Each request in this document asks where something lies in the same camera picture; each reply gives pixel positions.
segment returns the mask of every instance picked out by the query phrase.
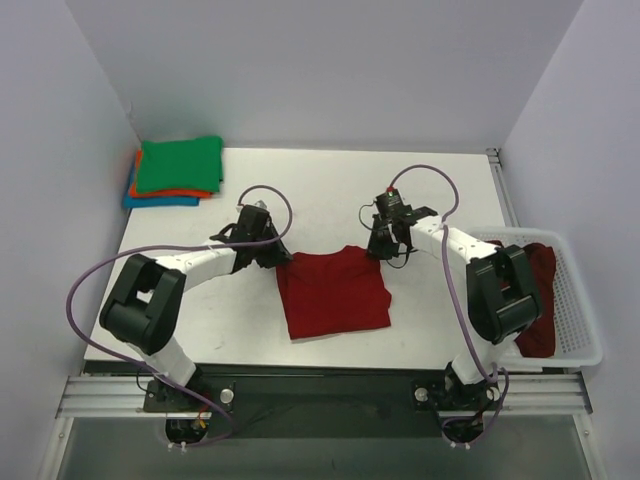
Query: glass panel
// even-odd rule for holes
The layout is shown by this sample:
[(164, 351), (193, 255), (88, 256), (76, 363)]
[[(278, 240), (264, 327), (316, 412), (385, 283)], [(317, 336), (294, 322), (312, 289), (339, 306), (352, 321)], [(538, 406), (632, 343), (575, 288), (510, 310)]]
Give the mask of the glass panel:
[(571, 417), (502, 417), (470, 451), (426, 439), (231, 439), (167, 450), (158, 419), (76, 419), (61, 479), (588, 478)]

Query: blue towel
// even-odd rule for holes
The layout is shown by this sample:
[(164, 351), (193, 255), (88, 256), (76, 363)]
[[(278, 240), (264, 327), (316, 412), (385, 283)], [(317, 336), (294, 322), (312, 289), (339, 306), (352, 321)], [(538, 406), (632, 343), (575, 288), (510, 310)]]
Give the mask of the blue towel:
[(129, 174), (129, 183), (127, 190), (122, 199), (122, 206), (124, 208), (145, 208), (145, 207), (167, 207), (171, 205), (182, 205), (186, 207), (197, 207), (200, 203), (200, 199), (196, 197), (149, 197), (149, 198), (133, 198), (129, 195), (129, 188), (133, 183), (136, 175), (135, 162), (131, 166), (131, 173)]

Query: orange towel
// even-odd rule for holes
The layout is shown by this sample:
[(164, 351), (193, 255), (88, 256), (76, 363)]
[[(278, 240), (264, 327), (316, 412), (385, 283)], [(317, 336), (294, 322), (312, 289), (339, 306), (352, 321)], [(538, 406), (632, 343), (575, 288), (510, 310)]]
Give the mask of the orange towel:
[[(138, 168), (140, 168), (140, 162), (142, 161), (142, 150), (138, 150), (136, 153), (136, 175)], [(150, 193), (138, 193), (136, 191), (136, 180), (134, 178), (131, 187), (129, 188), (129, 195), (132, 198), (149, 198), (149, 197), (197, 197), (197, 198), (211, 198), (210, 192), (204, 192), (202, 190), (187, 190), (181, 188), (172, 188), (168, 190), (158, 190), (157, 192)]]

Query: white plastic basket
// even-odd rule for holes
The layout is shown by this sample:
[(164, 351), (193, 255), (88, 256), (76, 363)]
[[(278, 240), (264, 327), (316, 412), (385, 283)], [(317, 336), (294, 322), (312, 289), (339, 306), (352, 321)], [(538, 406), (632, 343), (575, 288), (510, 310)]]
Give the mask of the white plastic basket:
[(500, 240), (503, 245), (521, 247), (538, 242), (552, 247), (556, 254), (553, 282), (556, 352), (549, 358), (525, 358), (513, 353), (502, 357), (505, 364), (522, 367), (583, 367), (602, 360), (593, 308), (578, 275), (567, 243), (558, 235), (533, 228), (487, 227), (468, 230), (479, 240)]

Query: red t-shirt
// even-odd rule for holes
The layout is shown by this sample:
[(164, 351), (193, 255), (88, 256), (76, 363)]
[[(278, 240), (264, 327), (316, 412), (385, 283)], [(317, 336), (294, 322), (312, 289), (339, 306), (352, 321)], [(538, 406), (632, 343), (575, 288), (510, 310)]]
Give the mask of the red t-shirt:
[(380, 262), (360, 247), (295, 253), (276, 273), (292, 340), (391, 326)]

